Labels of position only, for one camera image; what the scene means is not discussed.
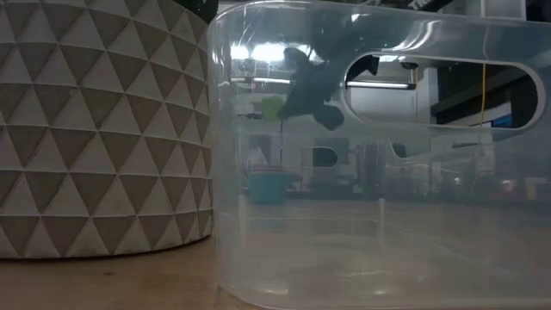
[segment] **planter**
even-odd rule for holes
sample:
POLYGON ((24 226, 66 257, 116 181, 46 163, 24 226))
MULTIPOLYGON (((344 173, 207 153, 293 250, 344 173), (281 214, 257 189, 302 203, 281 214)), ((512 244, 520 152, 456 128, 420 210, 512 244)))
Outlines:
POLYGON ((210 235, 206 27, 171 0, 0 0, 0 257, 210 235))

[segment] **yellow cable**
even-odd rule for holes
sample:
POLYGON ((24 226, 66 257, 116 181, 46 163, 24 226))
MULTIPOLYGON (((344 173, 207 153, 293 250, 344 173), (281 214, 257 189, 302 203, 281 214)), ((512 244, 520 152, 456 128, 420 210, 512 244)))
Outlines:
POLYGON ((480 109, 480 126, 484 122, 484 110, 486 108, 486 64, 482 66, 482 108, 480 109))

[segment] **wooden table surface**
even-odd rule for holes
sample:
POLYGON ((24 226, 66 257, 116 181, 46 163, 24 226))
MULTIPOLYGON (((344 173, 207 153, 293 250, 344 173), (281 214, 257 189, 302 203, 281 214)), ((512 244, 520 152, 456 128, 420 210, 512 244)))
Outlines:
POLYGON ((131 257, 0 261, 0 309, 255 309, 218 289, 214 246, 210 238, 131 257))

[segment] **transparent plastic container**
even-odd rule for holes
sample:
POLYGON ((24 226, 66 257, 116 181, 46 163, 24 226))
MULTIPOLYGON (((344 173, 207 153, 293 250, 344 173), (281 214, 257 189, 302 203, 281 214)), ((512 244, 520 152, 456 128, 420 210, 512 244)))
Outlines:
POLYGON ((221 14, 209 29, 221 286, 284 309, 551 304, 550 35, 543 23, 327 2, 221 14), (262 105, 298 87, 286 82, 286 47, 312 63, 332 59, 302 102, 375 53, 516 65, 536 82, 539 104, 520 129, 381 122, 354 113, 340 83, 331 104, 341 127, 312 115, 278 121, 277 100, 262 105), (314 57, 317 47, 331 52, 314 57), (465 135, 479 143, 442 146, 465 135), (399 157, 396 144, 415 155, 399 157), (251 201, 256 165, 273 186, 267 195, 282 201, 251 201))

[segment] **wooden floor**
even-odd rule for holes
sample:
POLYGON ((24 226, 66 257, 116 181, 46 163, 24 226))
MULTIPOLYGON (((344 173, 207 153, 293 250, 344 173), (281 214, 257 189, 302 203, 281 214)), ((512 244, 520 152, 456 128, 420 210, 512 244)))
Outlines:
POLYGON ((132 257, 0 261, 0 309, 252 309, 218 289, 214 253, 210 238, 132 257))

